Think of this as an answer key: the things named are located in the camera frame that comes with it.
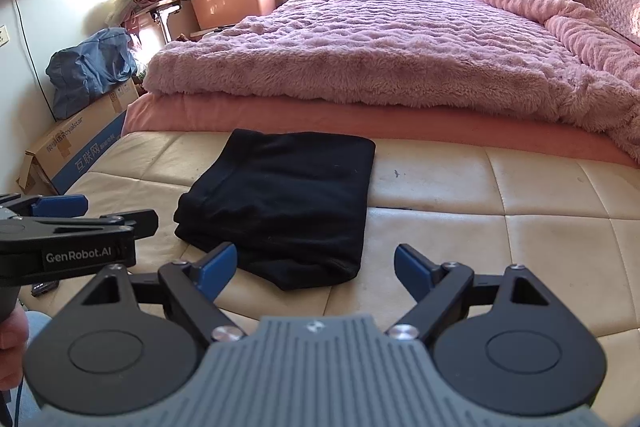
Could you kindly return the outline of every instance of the gray gripper housing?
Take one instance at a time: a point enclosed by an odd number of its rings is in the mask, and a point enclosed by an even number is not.
[[[540,418],[483,409],[442,380],[419,341],[389,338],[369,315],[265,317],[253,335],[212,344],[191,380],[147,409],[83,417],[45,407],[25,425],[606,427],[588,407]]]

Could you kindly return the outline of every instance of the blue gripper pad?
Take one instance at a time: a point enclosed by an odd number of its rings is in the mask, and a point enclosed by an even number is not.
[[[31,205],[33,217],[79,217],[89,210],[89,201],[80,195],[45,196]]]
[[[229,245],[206,263],[198,263],[198,279],[195,285],[209,301],[213,302],[222,292],[238,267],[238,251]]]
[[[394,270],[402,286],[416,302],[424,299],[435,288],[429,267],[425,266],[419,257],[414,257],[403,245],[396,248]]]

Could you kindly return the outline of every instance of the folded black pants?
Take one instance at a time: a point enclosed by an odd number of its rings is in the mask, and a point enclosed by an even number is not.
[[[283,290],[331,286],[360,269],[375,144],[366,138],[236,129],[180,197],[175,235]]]

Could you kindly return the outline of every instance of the electrical outlet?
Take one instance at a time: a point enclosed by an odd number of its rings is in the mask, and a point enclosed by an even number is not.
[[[7,42],[9,42],[9,32],[6,26],[0,26],[0,46],[4,46]]]

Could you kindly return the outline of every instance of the blue jeans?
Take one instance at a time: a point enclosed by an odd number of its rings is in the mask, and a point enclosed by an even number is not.
[[[51,320],[48,315],[40,312],[27,312],[27,320],[29,321],[29,343],[36,337],[38,333],[47,325],[47,323]],[[9,408],[9,413],[11,413],[11,418],[14,419],[15,414],[15,396],[17,393],[17,389],[11,390],[11,403],[7,404]],[[20,397],[20,423],[28,420],[29,418],[33,418],[40,412],[40,408],[38,404],[36,404],[36,400],[31,394],[31,389],[25,382],[22,386],[22,396]]]

